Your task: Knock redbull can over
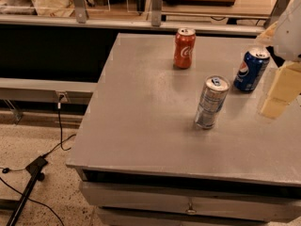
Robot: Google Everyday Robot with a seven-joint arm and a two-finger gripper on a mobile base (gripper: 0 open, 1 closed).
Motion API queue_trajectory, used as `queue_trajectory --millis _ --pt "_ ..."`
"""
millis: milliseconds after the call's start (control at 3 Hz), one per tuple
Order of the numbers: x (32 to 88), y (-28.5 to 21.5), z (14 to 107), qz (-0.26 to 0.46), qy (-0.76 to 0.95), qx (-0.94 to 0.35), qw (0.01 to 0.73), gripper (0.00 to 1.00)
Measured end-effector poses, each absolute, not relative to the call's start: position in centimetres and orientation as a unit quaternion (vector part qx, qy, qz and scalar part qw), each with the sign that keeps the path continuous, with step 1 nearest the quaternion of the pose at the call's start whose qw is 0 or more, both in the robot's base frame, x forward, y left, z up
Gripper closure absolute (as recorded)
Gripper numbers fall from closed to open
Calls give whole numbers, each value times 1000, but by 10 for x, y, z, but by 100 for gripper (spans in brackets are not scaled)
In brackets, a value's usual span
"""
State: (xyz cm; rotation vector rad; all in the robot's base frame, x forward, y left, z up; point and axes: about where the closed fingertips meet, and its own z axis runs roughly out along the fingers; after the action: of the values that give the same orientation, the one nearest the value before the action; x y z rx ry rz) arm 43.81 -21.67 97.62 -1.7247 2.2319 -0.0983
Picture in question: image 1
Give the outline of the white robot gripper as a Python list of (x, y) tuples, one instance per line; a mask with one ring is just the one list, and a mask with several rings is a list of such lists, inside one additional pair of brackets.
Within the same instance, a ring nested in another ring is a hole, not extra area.
[(276, 119), (301, 93), (301, 0), (293, 0), (278, 21), (256, 37), (255, 43), (273, 46), (276, 56), (290, 60), (276, 70), (260, 111), (264, 117)]

